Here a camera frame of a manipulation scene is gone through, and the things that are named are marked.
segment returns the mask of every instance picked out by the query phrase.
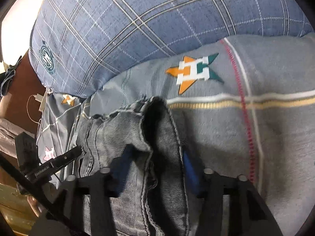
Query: denim jeans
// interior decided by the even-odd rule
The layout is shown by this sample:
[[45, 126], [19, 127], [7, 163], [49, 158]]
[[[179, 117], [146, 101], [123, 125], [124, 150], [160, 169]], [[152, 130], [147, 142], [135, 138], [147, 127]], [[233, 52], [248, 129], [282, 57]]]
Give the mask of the denim jeans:
[[29, 58], [45, 86], [86, 98], [130, 67], [230, 35], [311, 31], [294, 0], [44, 0]]
[[[182, 147], [162, 99], [142, 99], [107, 117], [95, 115], [83, 124], [77, 140], [85, 153], [80, 176], [110, 167], [130, 143], [138, 153], [121, 195], [111, 198], [118, 235], [145, 236], [153, 231], [156, 236], [188, 235]], [[89, 197], [83, 208], [84, 228], [90, 233]]]

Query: pink stitching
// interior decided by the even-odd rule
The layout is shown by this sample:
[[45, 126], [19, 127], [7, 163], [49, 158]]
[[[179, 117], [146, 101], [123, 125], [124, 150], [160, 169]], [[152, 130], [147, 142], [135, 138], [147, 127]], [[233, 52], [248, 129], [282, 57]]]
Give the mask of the pink stitching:
[[238, 92], [241, 96], [241, 104], [242, 104], [242, 112], [243, 112], [243, 116], [244, 116], [244, 121], [245, 121], [245, 125], [246, 125], [246, 131], [247, 131], [247, 140], [248, 140], [248, 146], [249, 146], [249, 180], [254, 183], [255, 181], [255, 148], [254, 148], [254, 143], [253, 143], [253, 137], [252, 137], [252, 130], [251, 130], [251, 125], [250, 125], [250, 121], [248, 118], [248, 113], [247, 113], [247, 109], [246, 109], [246, 103], [245, 103], [245, 97], [244, 97], [244, 92], [243, 92], [243, 88], [242, 88], [242, 82], [239, 76], [239, 72], [237, 69], [237, 64], [235, 62], [235, 59], [233, 57], [233, 54], [231, 52], [230, 47], [223, 41], [220, 40], [221, 44], [224, 45], [225, 50], [227, 52], [227, 54], [229, 55], [229, 59], [231, 61], [231, 64], [233, 66], [234, 69], [234, 73], [235, 73], [235, 79], [236, 79], [236, 84], [238, 87]]

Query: blue object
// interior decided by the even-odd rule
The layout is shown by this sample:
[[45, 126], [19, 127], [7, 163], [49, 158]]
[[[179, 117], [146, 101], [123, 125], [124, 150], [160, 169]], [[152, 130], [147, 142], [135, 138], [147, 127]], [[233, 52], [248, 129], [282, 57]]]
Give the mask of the blue object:
[[14, 66], [11, 66], [7, 69], [7, 71], [1, 74], [1, 85], [0, 85], [0, 95], [1, 98], [7, 95], [7, 90], [9, 89], [10, 83], [13, 81], [13, 77], [15, 76], [15, 70], [18, 67], [22, 60], [22, 56], [19, 57], [18, 61]]
[[[294, 0], [44, 0], [29, 58], [45, 86], [86, 98], [141, 62], [229, 35], [311, 31]], [[53, 73], [40, 56], [43, 41]]]

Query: embroidered star logo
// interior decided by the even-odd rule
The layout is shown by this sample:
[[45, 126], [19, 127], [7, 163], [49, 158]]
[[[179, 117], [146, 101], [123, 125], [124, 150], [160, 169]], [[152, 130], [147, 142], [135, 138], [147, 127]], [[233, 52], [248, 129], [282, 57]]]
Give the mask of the embroidered star logo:
[[70, 106], [74, 106], [74, 100], [77, 98], [77, 97], [73, 97], [69, 94], [63, 94], [62, 95], [64, 97], [63, 101], [61, 104], [66, 104], [68, 103]]
[[45, 156], [44, 159], [43, 159], [43, 160], [45, 160], [45, 161], [48, 161], [48, 160], [50, 160], [50, 159], [56, 158], [56, 155], [55, 155], [55, 147], [53, 146], [53, 148], [52, 148], [51, 150], [48, 149], [48, 147], [46, 147], [46, 149], [45, 149], [45, 154], [46, 154], [46, 156]]
[[198, 59], [184, 56], [183, 61], [179, 62], [178, 67], [168, 68], [166, 73], [177, 77], [176, 85], [179, 85], [178, 94], [183, 94], [198, 79], [211, 79], [224, 83], [223, 80], [209, 67], [217, 56], [218, 53]]

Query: circular emblem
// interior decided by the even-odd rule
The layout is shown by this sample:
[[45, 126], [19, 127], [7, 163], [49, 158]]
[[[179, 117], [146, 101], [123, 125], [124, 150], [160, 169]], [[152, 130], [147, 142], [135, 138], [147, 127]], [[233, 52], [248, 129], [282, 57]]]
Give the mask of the circular emblem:
[[54, 73], [54, 61], [53, 55], [51, 53], [50, 48], [46, 45], [46, 42], [43, 41], [43, 46], [40, 49], [40, 57], [46, 68], [46, 70], [50, 73]]

